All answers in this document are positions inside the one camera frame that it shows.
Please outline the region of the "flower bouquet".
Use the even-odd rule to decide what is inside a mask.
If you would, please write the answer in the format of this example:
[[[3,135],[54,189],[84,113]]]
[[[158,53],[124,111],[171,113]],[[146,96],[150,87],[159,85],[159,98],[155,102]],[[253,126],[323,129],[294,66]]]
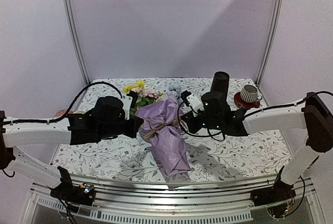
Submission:
[[[137,81],[124,86],[123,92],[138,95],[131,111],[144,120],[139,129],[140,136],[150,144],[150,151],[165,175],[190,171],[187,146],[177,118],[181,86],[171,82],[168,91],[162,93],[145,88],[144,81]]]

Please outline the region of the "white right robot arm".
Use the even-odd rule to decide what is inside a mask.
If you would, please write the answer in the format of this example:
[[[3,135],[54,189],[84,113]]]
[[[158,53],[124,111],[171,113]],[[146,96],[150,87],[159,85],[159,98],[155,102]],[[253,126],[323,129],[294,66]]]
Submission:
[[[332,149],[332,114],[318,93],[308,93],[296,102],[263,109],[232,111],[222,92],[211,91],[201,98],[184,91],[181,99],[191,111],[178,120],[184,121],[188,134],[195,135],[205,128],[222,136],[244,137],[249,134],[276,129],[305,129],[306,142],[279,172],[277,184],[269,190],[273,201],[280,201],[289,193],[289,186],[315,161],[321,153]]]

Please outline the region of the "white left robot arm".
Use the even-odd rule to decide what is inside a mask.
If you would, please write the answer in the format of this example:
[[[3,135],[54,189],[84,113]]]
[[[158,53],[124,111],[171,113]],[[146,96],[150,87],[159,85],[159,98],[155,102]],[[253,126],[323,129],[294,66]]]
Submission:
[[[1,112],[1,169],[25,175],[53,189],[66,200],[77,196],[68,172],[55,168],[25,154],[19,147],[26,144],[59,143],[78,146],[98,143],[103,139],[125,135],[136,138],[143,119],[132,115],[132,97],[120,100],[113,96],[101,97],[95,106],[59,118],[41,120],[6,117]]]

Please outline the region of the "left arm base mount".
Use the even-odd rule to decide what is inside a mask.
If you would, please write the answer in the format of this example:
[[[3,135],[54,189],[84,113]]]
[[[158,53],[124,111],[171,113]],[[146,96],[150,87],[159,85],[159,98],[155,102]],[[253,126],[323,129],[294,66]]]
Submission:
[[[92,206],[96,196],[94,185],[84,182],[79,186],[75,186],[72,183],[69,172],[65,168],[58,166],[57,169],[60,172],[60,185],[50,189],[50,196],[66,203]]]

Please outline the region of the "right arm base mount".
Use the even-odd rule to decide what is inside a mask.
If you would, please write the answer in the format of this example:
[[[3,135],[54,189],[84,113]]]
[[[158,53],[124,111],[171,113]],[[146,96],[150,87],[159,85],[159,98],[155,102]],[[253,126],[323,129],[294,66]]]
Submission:
[[[281,180],[283,169],[284,166],[280,169],[272,186],[251,191],[250,199],[255,206],[270,205],[292,200],[296,196],[293,185],[286,184]],[[288,204],[284,203],[282,205],[269,207],[268,213],[276,219],[281,219],[288,213]]]

